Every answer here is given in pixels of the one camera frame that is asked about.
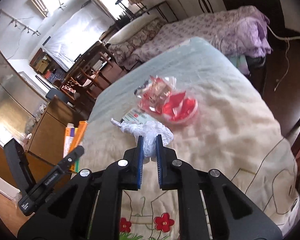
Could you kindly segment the wooden cabinet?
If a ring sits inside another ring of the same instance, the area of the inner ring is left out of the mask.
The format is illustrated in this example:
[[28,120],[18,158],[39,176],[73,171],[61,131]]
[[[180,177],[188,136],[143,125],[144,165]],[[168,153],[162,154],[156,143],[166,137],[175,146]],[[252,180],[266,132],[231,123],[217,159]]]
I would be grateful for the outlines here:
[[[25,143],[24,150],[29,168],[38,182],[63,158],[65,128],[68,123],[76,127],[87,120],[69,105],[54,97],[34,127],[34,134]],[[0,178],[16,187],[4,150],[0,146]]]

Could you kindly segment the white blue medicine box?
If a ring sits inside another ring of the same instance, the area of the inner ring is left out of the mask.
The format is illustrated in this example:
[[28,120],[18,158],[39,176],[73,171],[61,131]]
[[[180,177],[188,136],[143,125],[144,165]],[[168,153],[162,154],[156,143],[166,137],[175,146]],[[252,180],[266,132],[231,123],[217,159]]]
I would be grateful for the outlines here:
[[147,121],[154,121],[154,119],[146,112],[138,108],[132,108],[122,117],[121,121],[144,124]]

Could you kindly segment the wooden desk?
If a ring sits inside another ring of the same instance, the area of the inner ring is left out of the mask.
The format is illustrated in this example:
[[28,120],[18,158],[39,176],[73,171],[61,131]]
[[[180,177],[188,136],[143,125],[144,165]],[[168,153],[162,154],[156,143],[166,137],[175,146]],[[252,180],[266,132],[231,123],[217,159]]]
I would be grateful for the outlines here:
[[108,47],[100,41],[95,42],[83,55],[79,55],[75,59],[73,66],[66,72],[64,81],[67,81],[70,77],[74,79],[81,75],[81,71],[88,74],[93,70],[101,70],[106,64],[118,67],[119,65]]

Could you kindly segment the black metal bed headboard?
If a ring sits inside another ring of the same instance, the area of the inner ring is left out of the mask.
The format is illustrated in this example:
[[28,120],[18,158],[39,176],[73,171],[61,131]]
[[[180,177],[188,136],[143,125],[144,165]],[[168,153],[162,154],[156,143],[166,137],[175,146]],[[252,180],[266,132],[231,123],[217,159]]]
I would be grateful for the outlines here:
[[152,6],[145,5],[141,2],[134,4],[131,7],[125,7],[123,13],[127,15],[130,20],[134,20],[143,15],[156,15],[165,20],[167,23],[179,20],[168,1],[163,1]]

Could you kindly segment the bookshelf with books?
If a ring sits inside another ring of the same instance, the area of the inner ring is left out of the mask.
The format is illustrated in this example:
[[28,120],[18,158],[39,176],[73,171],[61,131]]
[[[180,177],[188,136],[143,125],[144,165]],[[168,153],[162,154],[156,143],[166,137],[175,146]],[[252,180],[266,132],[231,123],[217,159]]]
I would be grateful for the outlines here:
[[42,48],[37,50],[29,65],[50,83],[63,81],[66,76],[64,69]]

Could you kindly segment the white blue quilt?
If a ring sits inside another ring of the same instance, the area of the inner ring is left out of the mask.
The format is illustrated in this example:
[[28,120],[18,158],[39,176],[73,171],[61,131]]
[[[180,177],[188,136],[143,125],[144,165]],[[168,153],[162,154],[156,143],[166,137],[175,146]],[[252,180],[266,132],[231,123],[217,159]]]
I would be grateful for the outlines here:
[[111,121],[137,106],[134,91],[151,76],[175,77],[177,88],[198,102],[193,118],[169,125],[170,148],[178,158],[198,170],[220,170],[286,235],[300,219],[298,168],[290,144],[249,80],[202,38],[151,59],[97,97],[79,168],[103,170],[136,146],[135,138]]

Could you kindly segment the red snack wrapper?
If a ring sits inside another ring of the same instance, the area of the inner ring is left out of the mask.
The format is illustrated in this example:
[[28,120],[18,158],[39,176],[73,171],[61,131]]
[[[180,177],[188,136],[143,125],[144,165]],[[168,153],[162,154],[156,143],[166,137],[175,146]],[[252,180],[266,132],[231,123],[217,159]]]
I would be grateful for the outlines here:
[[173,76],[150,76],[134,90],[138,107],[145,112],[161,114],[162,107],[176,87],[177,79]]

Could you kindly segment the folded floral blanket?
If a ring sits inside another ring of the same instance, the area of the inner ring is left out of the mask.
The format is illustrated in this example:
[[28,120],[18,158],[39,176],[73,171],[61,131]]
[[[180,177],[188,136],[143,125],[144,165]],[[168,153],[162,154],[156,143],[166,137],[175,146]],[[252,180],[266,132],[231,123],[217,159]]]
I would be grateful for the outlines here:
[[114,55],[117,64],[127,68],[127,65],[129,65],[127,61],[134,51],[151,41],[165,24],[166,21],[157,18],[125,42],[120,44],[108,44],[108,49]]

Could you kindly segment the purple floral bed sheet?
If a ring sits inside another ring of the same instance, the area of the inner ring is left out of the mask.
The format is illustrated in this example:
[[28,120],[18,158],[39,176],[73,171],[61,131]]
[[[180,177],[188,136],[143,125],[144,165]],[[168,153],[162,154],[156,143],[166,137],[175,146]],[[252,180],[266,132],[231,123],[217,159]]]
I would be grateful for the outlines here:
[[192,16],[164,25],[152,40],[136,49],[132,57],[147,62],[193,37],[203,38],[225,56],[265,57],[271,53],[267,41],[269,22],[266,15],[252,5]]

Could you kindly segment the white window curtain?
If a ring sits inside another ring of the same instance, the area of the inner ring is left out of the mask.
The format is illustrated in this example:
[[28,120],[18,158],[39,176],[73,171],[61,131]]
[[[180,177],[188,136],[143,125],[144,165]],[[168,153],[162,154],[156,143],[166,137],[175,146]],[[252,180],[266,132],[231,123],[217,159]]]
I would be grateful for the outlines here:
[[67,72],[78,55],[84,54],[113,24],[111,17],[90,3],[58,28],[43,50]]

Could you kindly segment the white pillow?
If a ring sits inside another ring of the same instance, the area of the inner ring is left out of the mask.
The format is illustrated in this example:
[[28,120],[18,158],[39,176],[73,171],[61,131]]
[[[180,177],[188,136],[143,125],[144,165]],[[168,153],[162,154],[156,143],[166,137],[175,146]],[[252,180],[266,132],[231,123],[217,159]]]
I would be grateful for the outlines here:
[[115,33],[107,42],[107,44],[120,44],[134,36],[138,33],[143,27],[151,23],[153,20],[156,20],[158,16],[156,15],[143,15],[140,16],[129,24],[125,25],[117,33]]

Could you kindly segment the wooden chair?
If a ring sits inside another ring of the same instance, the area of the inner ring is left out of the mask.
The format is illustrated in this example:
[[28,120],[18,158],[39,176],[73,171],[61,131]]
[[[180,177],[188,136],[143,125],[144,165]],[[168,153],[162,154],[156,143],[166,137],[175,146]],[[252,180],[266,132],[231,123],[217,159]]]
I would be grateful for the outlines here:
[[57,87],[71,101],[79,100],[80,96],[87,96],[89,100],[95,101],[97,95],[95,88],[104,91],[106,87],[102,86],[101,80],[110,86],[112,82],[108,80],[102,73],[102,69],[108,64],[103,60],[98,60],[94,66],[79,67],[74,74],[65,78]]

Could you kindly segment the white tissue paper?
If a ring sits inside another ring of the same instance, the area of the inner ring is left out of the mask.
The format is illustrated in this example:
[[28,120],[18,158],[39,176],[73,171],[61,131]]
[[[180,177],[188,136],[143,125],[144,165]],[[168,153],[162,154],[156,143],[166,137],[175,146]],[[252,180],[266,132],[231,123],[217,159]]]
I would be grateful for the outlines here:
[[138,142],[139,136],[143,137],[143,163],[150,160],[156,161],[156,138],[161,135],[163,146],[167,146],[174,138],[171,130],[158,121],[146,121],[143,124],[137,124],[133,121],[118,122],[111,118],[110,122],[119,127],[123,133],[131,134]]

